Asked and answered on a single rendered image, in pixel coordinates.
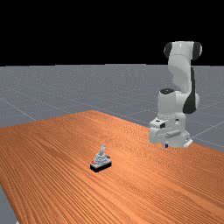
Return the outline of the grey toggle switch black base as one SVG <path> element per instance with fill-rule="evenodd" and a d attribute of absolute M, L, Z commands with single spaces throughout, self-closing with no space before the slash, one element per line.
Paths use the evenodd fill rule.
<path fill-rule="evenodd" d="M 90 162 L 90 169 L 94 172 L 102 171 L 112 165 L 110 156 L 105 154 L 106 145 L 103 144 L 95 158 Z"/>

